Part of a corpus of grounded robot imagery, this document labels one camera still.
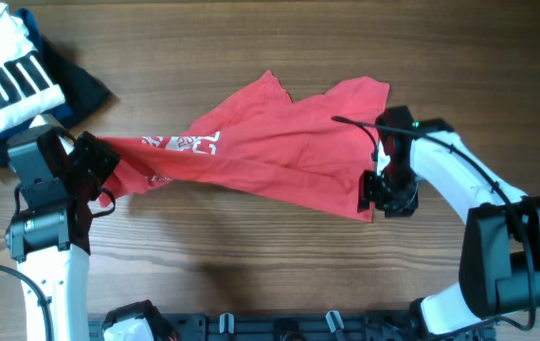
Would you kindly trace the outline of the red soccer t-shirt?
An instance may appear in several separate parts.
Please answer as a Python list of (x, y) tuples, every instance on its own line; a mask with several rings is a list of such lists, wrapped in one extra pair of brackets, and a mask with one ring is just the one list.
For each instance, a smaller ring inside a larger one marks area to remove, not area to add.
[(374, 147), (334, 117), (373, 121), (388, 93), (387, 83), (364, 76), (292, 101), (266, 71), (180, 135), (106, 138), (120, 162), (104, 186), (122, 197), (173, 181), (209, 183), (369, 222), (372, 211), (357, 206)]

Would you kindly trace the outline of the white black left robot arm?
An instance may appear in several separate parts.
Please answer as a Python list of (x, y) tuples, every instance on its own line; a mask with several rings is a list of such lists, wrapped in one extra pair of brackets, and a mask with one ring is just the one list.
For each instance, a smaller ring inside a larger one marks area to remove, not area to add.
[(29, 128), (9, 140), (9, 161), (20, 183), (6, 244), (22, 284), (30, 340), (86, 340), (89, 205), (120, 157), (84, 132), (71, 146), (68, 131), (53, 125)]

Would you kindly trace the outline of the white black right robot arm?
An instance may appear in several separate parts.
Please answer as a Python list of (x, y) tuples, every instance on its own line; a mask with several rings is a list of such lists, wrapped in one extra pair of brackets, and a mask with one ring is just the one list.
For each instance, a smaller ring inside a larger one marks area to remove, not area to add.
[(395, 317), (396, 328), (410, 340), (480, 336), (525, 311), (527, 322), (515, 327), (530, 330), (540, 308), (540, 195), (501, 179), (440, 118), (417, 121), (400, 106), (358, 126), (378, 132), (372, 140), (376, 168), (360, 177), (359, 211), (409, 217), (426, 182), (464, 223), (458, 280), (414, 300)]

